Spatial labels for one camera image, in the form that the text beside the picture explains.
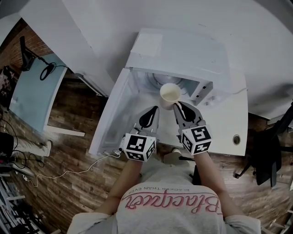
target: shoe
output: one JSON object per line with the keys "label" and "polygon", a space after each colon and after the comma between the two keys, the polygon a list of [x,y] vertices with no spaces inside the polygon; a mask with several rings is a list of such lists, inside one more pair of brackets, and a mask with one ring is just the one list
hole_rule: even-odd
{"label": "shoe", "polygon": [[51,148],[52,148],[52,141],[47,141],[46,142],[46,148],[48,150],[47,154],[45,155],[45,157],[49,157],[50,156],[50,151],[51,151]]}
{"label": "shoe", "polygon": [[179,154],[181,154],[181,151],[179,149],[175,148],[175,149],[172,150],[172,153],[179,153]]}

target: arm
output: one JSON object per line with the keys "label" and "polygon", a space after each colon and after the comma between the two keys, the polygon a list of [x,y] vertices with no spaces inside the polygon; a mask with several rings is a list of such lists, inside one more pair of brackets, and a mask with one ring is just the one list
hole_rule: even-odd
{"label": "arm", "polygon": [[196,154],[194,160],[200,174],[201,184],[212,189],[219,197],[224,218],[231,215],[244,215],[227,192],[223,177],[208,153]]}
{"label": "arm", "polygon": [[127,190],[137,184],[137,180],[141,172],[141,166],[142,162],[128,160],[119,178],[111,188],[107,200],[98,209],[96,209],[95,212],[108,215],[116,213],[122,196]]}

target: person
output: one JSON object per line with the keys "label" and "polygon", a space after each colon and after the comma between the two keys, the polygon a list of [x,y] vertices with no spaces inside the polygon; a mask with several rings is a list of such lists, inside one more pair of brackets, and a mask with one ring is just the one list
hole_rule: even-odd
{"label": "person", "polygon": [[164,163],[128,160],[105,202],[75,215],[67,233],[260,234],[260,221],[235,205],[207,152],[194,155],[201,186],[191,183],[180,155],[175,149]]}
{"label": "person", "polygon": [[0,156],[10,157],[21,151],[41,157],[49,157],[51,147],[52,142],[50,140],[45,145],[40,145],[26,139],[13,137],[8,133],[0,133]]}

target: black office chair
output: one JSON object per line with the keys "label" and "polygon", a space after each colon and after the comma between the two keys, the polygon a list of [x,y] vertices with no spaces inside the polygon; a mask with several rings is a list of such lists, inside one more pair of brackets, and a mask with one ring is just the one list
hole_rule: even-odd
{"label": "black office chair", "polygon": [[261,185],[268,179],[271,180],[271,187],[277,183],[277,171],[282,166],[281,151],[293,152],[293,147],[281,147],[278,134],[286,131],[293,120],[293,102],[281,120],[275,125],[253,136],[253,149],[249,153],[248,164],[241,174],[235,174],[235,178],[241,177],[250,166],[255,168],[253,175],[256,175],[257,185]]}

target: wooden floor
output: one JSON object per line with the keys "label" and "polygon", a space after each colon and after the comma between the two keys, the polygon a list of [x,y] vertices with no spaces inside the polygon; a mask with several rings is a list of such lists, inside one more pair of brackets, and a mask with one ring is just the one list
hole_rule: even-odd
{"label": "wooden floor", "polygon": [[[86,133],[85,137],[48,132],[40,135],[12,113],[5,114],[4,119],[11,123],[18,136],[34,142],[44,142],[47,139],[53,141],[51,155],[45,159],[45,166],[41,168],[34,161],[29,166],[36,175],[59,176],[66,170],[86,170],[97,160],[95,155],[90,155],[87,151],[103,110],[103,103],[103,98],[96,96],[85,84],[66,79],[62,82],[49,125],[83,131]],[[266,127],[265,120],[249,116],[249,128],[260,131]],[[284,133],[280,140],[281,145],[292,145],[293,135]],[[158,147],[159,154],[169,153],[170,150],[168,147]],[[211,154],[211,157],[221,171],[234,201],[247,215],[259,218],[264,227],[269,227],[276,218],[279,223],[285,222],[292,196],[289,193],[293,171],[293,166],[290,165],[293,162],[291,153],[282,154],[282,168],[278,172],[278,183],[274,189],[270,188],[269,181],[257,186],[252,168],[240,179],[233,177],[235,172],[239,173],[245,166],[244,157],[216,154]],[[48,231],[61,229],[65,234],[75,214],[91,212],[103,203],[124,165],[125,162],[108,157],[86,173],[66,174],[55,180],[40,176],[38,188],[25,182],[20,175],[12,173],[12,179],[21,194],[26,196],[27,203],[43,217]]]}

